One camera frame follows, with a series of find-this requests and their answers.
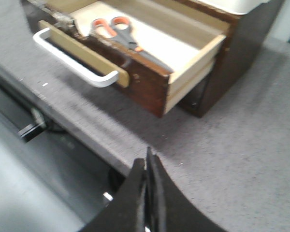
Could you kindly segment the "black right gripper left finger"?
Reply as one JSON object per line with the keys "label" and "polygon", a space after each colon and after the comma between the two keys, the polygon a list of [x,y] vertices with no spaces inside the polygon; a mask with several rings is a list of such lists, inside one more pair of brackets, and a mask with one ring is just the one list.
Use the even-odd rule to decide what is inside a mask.
{"label": "black right gripper left finger", "polygon": [[145,161],[135,159],[132,169],[113,200],[82,232],[145,231]]}

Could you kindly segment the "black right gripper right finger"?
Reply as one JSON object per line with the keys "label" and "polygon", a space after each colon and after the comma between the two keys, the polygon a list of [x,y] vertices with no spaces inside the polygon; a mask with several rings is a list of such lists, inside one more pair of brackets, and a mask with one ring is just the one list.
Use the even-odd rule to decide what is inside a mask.
{"label": "black right gripper right finger", "polygon": [[146,154],[147,211],[152,232],[224,232],[177,187],[158,155]]}

